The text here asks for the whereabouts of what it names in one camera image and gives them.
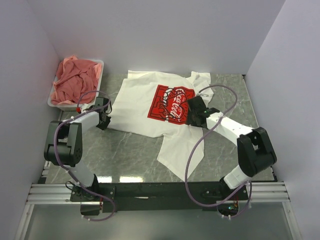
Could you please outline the white t shirt red print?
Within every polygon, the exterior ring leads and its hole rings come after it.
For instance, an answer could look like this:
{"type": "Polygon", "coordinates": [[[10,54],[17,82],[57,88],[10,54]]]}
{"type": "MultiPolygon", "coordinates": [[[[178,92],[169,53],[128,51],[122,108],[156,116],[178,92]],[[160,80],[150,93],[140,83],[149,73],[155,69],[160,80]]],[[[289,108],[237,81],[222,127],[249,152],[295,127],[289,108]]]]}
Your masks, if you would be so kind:
{"type": "Polygon", "coordinates": [[[207,105],[213,91],[208,72],[189,77],[158,71],[128,71],[112,103],[108,127],[113,130],[162,137],[157,160],[181,180],[189,177],[204,157],[200,127],[186,125],[187,100],[200,94],[207,105]]]}

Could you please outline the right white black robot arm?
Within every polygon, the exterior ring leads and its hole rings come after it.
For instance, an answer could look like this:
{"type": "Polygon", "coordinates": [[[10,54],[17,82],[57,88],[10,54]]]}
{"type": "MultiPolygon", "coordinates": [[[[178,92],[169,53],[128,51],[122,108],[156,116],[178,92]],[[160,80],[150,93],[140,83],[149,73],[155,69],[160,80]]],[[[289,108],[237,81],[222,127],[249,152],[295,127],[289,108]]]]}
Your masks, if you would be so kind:
{"type": "Polygon", "coordinates": [[[237,166],[220,180],[219,193],[230,200],[237,187],[277,162],[277,157],[267,131],[252,128],[226,117],[216,108],[208,108],[200,96],[187,101],[186,124],[213,130],[237,147],[237,166]]]}

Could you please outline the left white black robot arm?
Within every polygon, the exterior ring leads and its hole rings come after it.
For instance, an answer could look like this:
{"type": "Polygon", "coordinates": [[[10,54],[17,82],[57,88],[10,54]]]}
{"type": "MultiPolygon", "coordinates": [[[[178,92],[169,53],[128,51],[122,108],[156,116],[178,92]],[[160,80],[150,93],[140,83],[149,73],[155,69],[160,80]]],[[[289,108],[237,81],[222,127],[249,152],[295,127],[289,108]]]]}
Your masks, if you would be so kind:
{"type": "Polygon", "coordinates": [[[80,114],[64,121],[54,120],[48,126],[44,158],[55,166],[60,166],[71,176],[75,184],[83,188],[82,195],[88,201],[100,195],[97,176],[81,163],[83,155],[83,134],[91,128],[105,130],[111,122],[107,110],[111,101],[98,97],[95,104],[81,110],[80,114]]]}

